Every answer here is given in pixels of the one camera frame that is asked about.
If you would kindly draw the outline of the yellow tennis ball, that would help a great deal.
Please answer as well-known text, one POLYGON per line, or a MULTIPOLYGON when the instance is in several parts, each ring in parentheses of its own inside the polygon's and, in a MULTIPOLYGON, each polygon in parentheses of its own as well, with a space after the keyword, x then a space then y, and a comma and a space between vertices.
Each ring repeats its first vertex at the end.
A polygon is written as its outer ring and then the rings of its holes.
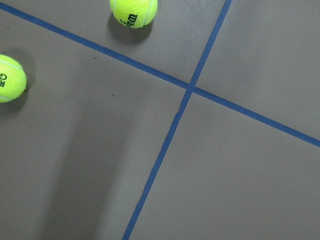
POLYGON ((110 0, 109 5, 114 18, 131 29, 150 24, 158 12, 157 0, 110 0))
POLYGON ((0 55, 0 102, 7 103, 20 97, 27 88, 27 77, 15 59, 0 55))

